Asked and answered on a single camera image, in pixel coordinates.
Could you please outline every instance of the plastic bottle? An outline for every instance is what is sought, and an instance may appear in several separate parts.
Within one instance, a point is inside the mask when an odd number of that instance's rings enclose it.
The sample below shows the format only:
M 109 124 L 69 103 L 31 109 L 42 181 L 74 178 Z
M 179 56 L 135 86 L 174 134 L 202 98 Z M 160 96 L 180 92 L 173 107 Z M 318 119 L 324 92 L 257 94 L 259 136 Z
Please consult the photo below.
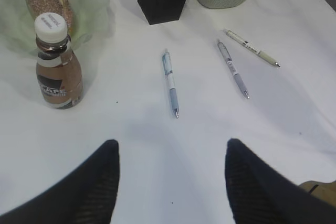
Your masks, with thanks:
M 36 75 L 44 99 L 53 108 L 73 107 L 80 101 L 83 84 L 66 21 L 56 13 L 43 13 L 35 20 L 35 32 Z

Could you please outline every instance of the white pen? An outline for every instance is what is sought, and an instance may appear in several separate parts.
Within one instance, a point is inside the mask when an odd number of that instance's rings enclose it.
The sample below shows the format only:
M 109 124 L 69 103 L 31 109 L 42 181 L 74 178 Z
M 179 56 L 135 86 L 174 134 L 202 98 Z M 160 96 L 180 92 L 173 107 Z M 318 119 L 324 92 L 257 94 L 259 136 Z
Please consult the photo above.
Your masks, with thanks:
M 224 29 L 223 32 L 228 37 L 230 37 L 234 41 L 238 42 L 243 47 L 246 47 L 248 50 L 253 52 L 255 55 L 259 56 L 261 59 L 267 61 L 268 63 L 270 63 L 273 66 L 280 67 L 280 64 L 275 59 L 273 59 L 270 55 L 266 54 L 265 52 L 263 52 L 261 50 L 256 49 L 254 46 L 251 45 L 250 42 L 244 40 L 243 38 L 241 38 L 241 36 L 235 34 L 233 31 L 229 31 L 229 30 Z
M 231 55 L 229 54 L 227 48 L 224 46 L 224 44 L 219 39 L 217 40 L 217 46 L 218 46 L 219 50 L 221 51 L 221 54 L 224 57 L 225 62 L 227 64 L 227 66 L 229 67 L 230 72 L 232 73 L 233 78 L 235 79 L 240 91 L 242 92 L 242 94 L 247 99 L 250 99 L 250 96 L 249 96 L 248 91 L 245 87 L 245 84 L 244 84 L 240 74 L 237 72 L 237 70 L 235 68 L 235 65 L 233 65 Z
M 179 102 L 177 101 L 177 92 L 173 77 L 172 63 L 170 61 L 170 54 L 167 49 L 165 50 L 164 55 L 162 56 L 162 61 L 163 61 L 164 74 L 167 77 L 172 109 L 176 118 L 179 118 L 180 117 Z

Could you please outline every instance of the blue pen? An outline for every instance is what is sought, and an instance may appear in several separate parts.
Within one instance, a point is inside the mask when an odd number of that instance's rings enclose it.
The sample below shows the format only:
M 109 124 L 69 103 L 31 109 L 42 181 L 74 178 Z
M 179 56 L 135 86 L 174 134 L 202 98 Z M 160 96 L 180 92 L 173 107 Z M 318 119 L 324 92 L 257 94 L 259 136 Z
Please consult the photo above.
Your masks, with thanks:
M 167 77 L 169 95 L 170 95 L 170 100 L 172 103 L 172 109 L 173 109 L 173 112 L 176 118 L 179 118 L 180 117 L 180 109 L 178 108 L 179 102 L 177 101 L 177 92 L 176 92 L 176 87 L 175 87 L 175 82 L 174 82 L 174 77 L 173 77 L 172 63 L 170 61 L 170 54 L 167 49 L 165 50 L 165 53 L 162 56 L 162 61 L 163 61 L 164 73 Z

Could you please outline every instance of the pen tip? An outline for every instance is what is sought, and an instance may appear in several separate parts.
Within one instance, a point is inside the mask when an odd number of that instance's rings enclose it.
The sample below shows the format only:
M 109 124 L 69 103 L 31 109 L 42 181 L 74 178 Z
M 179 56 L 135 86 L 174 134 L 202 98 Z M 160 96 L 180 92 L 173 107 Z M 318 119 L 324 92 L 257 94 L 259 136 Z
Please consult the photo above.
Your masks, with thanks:
M 247 99 L 250 99 L 250 96 L 248 95 L 247 91 L 244 92 L 244 95 Z

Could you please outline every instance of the pen grip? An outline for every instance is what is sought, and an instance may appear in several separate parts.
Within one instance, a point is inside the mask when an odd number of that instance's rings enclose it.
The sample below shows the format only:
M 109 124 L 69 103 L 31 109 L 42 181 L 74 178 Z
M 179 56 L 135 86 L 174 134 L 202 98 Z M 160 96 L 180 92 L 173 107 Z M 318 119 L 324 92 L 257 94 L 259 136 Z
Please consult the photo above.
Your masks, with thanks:
M 172 102 L 172 109 L 178 109 L 179 103 L 177 101 L 177 91 L 176 89 L 169 90 L 170 100 Z
M 247 89 L 246 89 L 246 86 L 245 86 L 240 74 L 236 74 L 234 76 L 234 78 L 235 78 L 235 81 L 236 81 L 240 91 L 244 94 L 244 92 L 247 91 Z
M 268 55 L 267 53 L 263 52 L 263 51 L 260 51 L 260 53 L 258 54 L 258 56 L 267 61 L 268 63 L 270 64 L 273 64 L 275 65 L 275 63 L 277 62 L 275 59 L 273 59 L 270 55 Z

